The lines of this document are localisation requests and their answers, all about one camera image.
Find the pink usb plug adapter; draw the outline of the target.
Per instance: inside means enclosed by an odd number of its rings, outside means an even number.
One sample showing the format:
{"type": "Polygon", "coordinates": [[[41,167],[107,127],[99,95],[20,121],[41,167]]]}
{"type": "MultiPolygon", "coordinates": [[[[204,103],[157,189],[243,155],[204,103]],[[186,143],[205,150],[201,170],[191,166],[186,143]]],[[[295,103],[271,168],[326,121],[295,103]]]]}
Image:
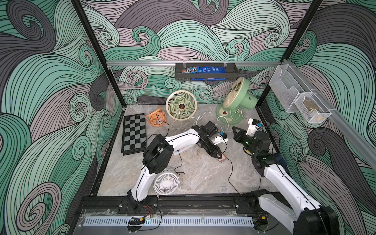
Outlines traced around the pink usb plug adapter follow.
{"type": "Polygon", "coordinates": [[[218,160],[219,162],[224,162],[226,160],[225,156],[221,156],[221,158],[218,160]]]}

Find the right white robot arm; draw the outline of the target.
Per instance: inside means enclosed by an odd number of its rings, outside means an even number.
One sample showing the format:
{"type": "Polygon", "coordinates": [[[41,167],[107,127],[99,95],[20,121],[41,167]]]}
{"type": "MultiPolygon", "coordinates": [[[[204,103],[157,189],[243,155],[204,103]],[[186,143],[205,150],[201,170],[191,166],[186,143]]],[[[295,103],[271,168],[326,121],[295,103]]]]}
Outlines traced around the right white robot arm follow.
{"type": "Polygon", "coordinates": [[[247,131],[233,127],[234,141],[243,145],[251,156],[256,171],[268,179],[278,190],[287,205],[271,193],[256,191],[255,206],[270,213],[293,235],[338,235],[337,213],[325,207],[305,192],[278,163],[279,153],[269,152],[271,141],[266,132],[257,130],[251,136],[247,131]]]}

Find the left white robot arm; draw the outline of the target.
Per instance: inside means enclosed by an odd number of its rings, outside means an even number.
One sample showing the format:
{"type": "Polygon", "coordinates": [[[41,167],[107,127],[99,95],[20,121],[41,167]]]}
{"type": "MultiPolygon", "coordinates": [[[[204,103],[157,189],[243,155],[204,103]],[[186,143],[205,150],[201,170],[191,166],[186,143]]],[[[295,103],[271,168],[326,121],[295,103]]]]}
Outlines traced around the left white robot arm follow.
{"type": "Polygon", "coordinates": [[[199,145],[212,158],[220,162],[224,161],[225,154],[212,140],[217,131],[218,128],[210,121],[204,126],[194,125],[187,131],[174,136],[156,135],[143,153],[141,174],[135,186],[128,191],[127,197],[136,204],[144,201],[156,175],[168,166],[173,153],[184,147],[199,145]]]}

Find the dark blue fan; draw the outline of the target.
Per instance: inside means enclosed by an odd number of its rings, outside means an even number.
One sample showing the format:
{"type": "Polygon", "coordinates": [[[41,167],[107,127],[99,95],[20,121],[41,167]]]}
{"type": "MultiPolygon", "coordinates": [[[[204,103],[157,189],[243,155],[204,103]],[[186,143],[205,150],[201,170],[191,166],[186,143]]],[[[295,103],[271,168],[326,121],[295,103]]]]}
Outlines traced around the dark blue fan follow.
{"type": "Polygon", "coordinates": [[[288,170],[287,162],[285,161],[281,153],[274,153],[272,154],[272,156],[278,164],[280,164],[285,170],[288,170]]]}

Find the white power strip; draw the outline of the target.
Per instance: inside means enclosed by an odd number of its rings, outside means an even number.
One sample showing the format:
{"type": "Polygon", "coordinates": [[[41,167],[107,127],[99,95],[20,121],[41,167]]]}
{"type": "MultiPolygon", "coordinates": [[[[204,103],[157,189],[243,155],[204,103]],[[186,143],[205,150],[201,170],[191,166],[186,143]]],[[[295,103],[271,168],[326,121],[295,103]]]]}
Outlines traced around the white power strip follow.
{"type": "Polygon", "coordinates": [[[188,151],[188,150],[191,149],[192,147],[193,147],[193,145],[189,145],[189,146],[183,147],[183,148],[181,148],[181,149],[175,150],[173,154],[174,154],[174,155],[179,155],[179,154],[181,154],[181,153],[183,153],[183,152],[188,151]]]}

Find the round green cream fan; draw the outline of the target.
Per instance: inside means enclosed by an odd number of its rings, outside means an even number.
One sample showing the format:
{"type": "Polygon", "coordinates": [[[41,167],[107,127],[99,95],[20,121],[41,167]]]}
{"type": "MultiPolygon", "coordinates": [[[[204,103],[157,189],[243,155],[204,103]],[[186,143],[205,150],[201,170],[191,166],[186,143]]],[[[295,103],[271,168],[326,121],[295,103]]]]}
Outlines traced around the round green cream fan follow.
{"type": "Polygon", "coordinates": [[[191,92],[179,90],[167,98],[165,108],[174,120],[188,120],[196,113],[197,100],[191,92]]]}

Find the white small desk fan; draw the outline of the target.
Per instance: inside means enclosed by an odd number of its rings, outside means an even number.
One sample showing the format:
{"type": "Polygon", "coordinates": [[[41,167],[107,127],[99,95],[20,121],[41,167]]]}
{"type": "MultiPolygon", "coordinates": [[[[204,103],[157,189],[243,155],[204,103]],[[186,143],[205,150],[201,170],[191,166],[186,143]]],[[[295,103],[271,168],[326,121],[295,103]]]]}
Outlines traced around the white small desk fan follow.
{"type": "Polygon", "coordinates": [[[168,166],[155,177],[153,189],[158,196],[169,195],[178,189],[179,184],[178,175],[172,167],[168,166]]]}

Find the perforated white metal strip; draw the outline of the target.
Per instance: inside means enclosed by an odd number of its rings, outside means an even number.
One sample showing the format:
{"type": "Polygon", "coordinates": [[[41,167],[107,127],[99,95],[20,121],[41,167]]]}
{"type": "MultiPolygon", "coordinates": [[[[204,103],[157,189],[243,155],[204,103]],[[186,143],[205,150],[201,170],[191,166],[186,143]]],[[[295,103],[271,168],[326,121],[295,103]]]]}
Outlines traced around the perforated white metal strip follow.
{"type": "MultiPolygon", "coordinates": [[[[84,219],[83,226],[115,226],[126,227],[131,220],[130,216],[89,216],[84,219]]],[[[250,217],[242,216],[165,216],[152,218],[144,223],[146,227],[253,227],[250,217]]]]}

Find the blue candy packet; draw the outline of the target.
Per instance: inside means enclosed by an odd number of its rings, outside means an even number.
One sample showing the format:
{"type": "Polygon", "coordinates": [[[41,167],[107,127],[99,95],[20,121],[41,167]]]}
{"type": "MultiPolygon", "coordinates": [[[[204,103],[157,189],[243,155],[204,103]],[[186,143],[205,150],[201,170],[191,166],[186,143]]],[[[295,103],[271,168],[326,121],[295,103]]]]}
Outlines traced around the blue candy packet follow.
{"type": "Polygon", "coordinates": [[[205,67],[194,66],[194,67],[182,69],[181,73],[219,74],[219,73],[226,73],[226,69],[223,67],[217,67],[217,66],[205,66],[205,67]]]}

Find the black white chessboard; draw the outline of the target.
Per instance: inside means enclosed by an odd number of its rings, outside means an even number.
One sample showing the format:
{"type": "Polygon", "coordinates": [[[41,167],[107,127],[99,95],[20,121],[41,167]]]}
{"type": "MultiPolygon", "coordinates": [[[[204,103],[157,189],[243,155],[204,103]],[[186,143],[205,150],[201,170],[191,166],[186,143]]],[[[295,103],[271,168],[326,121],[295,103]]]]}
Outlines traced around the black white chessboard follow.
{"type": "Polygon", "coordinates": [[[124,116],[122,132],[122,154],[130,155],[146,150],[145,114],[124,116]]]}

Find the green pedestal desk fan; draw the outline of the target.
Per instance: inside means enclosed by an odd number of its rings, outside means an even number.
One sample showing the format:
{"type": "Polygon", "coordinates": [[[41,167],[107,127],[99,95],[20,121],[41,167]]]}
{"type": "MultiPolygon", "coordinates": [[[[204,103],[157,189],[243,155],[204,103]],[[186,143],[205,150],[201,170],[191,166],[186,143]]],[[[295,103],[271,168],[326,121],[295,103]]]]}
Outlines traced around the green pedestal desk fan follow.
{"type": "Polygon", "coordinates": [[[235,125],[244,120],[242,108],[251,110],[255,108],[258,98],[248,90],[250,81],[239,77],[229,90],[223,105],[216,110],[217,120],[225,124],[235,125]]]}

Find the clear plastic wall bin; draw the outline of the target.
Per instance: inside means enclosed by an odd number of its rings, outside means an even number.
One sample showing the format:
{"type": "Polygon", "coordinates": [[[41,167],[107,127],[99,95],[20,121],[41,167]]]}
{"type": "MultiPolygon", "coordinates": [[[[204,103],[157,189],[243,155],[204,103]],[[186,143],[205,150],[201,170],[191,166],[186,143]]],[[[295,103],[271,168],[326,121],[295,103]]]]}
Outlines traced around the clear plastic wall bin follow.
{"type": "Polygon", "coordinates": [[[309,124],[324,123],[332,114],[295,67],[277,66],[269,86],[287,113],[300,113],[309,124]]]}

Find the black wall basket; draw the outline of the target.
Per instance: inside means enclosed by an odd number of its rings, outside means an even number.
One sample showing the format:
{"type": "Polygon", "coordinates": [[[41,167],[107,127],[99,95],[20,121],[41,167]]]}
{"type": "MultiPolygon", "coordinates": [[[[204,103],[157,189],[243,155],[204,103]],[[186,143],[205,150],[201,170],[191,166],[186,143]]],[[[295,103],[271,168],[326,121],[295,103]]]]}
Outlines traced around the black wall basket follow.
{"type": "Polygon", "coordinates": [[[177,81],[235,81],[240,77],[238,69],[234,63],[176,63],[175,78],[177,81]],[[199,66],[217,66],[226,69],[226,73],[181,73],[182,69],[199,66]]]}

